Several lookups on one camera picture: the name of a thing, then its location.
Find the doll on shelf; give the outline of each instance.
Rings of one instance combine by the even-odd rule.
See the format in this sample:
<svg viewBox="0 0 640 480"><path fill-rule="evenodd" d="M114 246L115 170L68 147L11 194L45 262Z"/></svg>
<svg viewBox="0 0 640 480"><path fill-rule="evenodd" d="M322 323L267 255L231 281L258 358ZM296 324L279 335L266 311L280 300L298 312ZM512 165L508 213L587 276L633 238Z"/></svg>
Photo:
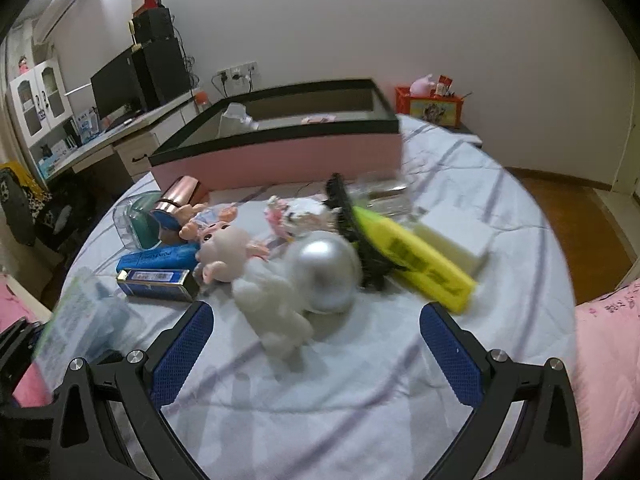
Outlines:
<svg viewBox="0 0 640 480"><path fill-rule="evenodd" d="M18 61L18 70L20 71L20 75L26 74L29 71L26 56L20 56L20 61Z"/></svg>

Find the air conditioner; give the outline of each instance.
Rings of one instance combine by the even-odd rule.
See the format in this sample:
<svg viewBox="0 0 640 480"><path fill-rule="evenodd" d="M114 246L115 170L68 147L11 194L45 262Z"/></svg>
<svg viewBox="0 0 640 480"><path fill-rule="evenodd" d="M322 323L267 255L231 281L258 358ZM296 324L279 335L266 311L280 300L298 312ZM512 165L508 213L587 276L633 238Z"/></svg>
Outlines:
<svg viewBox="0 0 640 480"><path fill-rule="evenodd" d="M33 43L43 44L49 39L51 31L56 27L62 16L78 0L52 0L33 27Z"/></svg>

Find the computer monitor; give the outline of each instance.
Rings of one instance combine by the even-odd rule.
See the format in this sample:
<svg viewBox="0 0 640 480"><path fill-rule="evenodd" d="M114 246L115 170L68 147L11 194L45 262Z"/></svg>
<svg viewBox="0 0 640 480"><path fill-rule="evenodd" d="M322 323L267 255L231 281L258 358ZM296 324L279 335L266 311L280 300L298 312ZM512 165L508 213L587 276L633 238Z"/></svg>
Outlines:
<svg viewBox="0 0 640 480"><path fill-rule="evenodd" d="M91 85L101 119L124 105L129 105L131 111L142 108L130 48L98 70L91 78Z"/></svg>

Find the wooden floor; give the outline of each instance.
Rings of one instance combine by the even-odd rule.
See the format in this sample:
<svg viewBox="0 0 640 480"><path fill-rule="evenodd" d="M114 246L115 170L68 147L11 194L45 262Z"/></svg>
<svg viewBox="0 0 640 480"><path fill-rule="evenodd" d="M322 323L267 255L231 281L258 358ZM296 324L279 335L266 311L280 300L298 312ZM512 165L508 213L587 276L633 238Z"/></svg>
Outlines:
<svg viewBox="0 0 640 480"><path fill-rule="evenodd" d="M564 251L576 304L611 292L631 268L620 229L593 189L520 178L533 195Z"/></svg>

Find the white sponge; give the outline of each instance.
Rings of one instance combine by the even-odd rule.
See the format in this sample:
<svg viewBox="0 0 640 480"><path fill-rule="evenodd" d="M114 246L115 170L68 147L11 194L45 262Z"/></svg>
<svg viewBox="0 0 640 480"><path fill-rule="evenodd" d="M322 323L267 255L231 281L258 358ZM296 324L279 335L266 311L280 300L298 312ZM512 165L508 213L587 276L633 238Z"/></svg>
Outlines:
<svg viewBox="0 0 640 480"><path fill-rule="evenodd" d="M478 270L495 235L468 212L447 204L438 204L422 215L414 232L470 276Z"/></svg>

